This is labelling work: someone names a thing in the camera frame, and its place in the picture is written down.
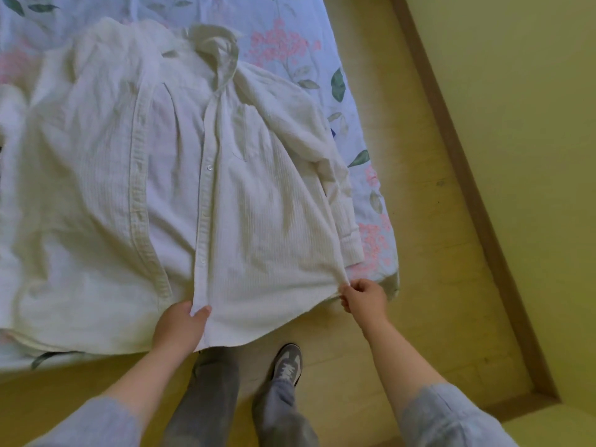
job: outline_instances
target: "gray pants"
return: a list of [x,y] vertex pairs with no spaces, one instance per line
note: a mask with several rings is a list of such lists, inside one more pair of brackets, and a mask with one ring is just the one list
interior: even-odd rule
[[[210,348],[199,365],[168,427],[164,447],[225,447],[240,388],[238,364],[226,348]],[[263,385],[253,400],[260,447],[317,447],[307,419],[296,410],[294,386],[287,380]]]

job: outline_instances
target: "wall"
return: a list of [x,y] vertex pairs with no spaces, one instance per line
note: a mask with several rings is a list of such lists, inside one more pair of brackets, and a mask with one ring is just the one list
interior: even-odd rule
[[555,405],[504,425],[520,447],[588,447],[596,439],[596,418],[567,405]]
[[563,401],[596,415],[596,0],[407,0]]

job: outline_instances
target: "white shoelace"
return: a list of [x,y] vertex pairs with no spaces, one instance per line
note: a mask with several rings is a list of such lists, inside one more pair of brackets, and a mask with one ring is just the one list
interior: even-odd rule
[[293,381],[294,370],[296,370],[296,368],[292,364],[285,362],[284,365],[281,366],[281,378]]

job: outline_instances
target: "brown baseboard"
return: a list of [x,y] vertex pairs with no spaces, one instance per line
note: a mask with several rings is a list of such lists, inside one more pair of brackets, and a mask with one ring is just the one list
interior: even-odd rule
[[[483,409],[499,422],[504,423],[558,403],[559,401],[557,399],[546,397],[539,393],[529,393],[487,406]],[[396,436],[372,447],[405,447],[405,443],[401,437]]]
[[408,4],[406,0],[391,0],[391,3],[404,32],[416,69],[420,74],[428,103],[435,116],[435,121],[445,143],[451,165],[455,170],[455,175],[457,176],[459,186],[466,200],[466,205],[472,216],[478,238],[484,249],[486,261],[492,271],[493,279],[501,295],[503,306],[505,306],[505,311],[511,322],[535,391],[547,397],[558,399],[553,378],[550,375],[546,360],[532,329],[515,280],[511,275],[501,246],[496,238],[478,187],[476,187],[472,170],[466,159],[461,142],[459,142],[457,131],[455,130],[449,110],[441,94],[439,83],[435,78],[430,61],[418,35]]

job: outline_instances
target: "gray shirt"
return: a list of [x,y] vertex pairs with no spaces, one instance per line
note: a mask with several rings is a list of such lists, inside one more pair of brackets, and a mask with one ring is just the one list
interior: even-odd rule
[[[398,422],[406,446],[517,446],[494,417],[451,384],[423,389]],[[116,400],[98,397],[29,447],[130,447],[140,440],[134,416]]]

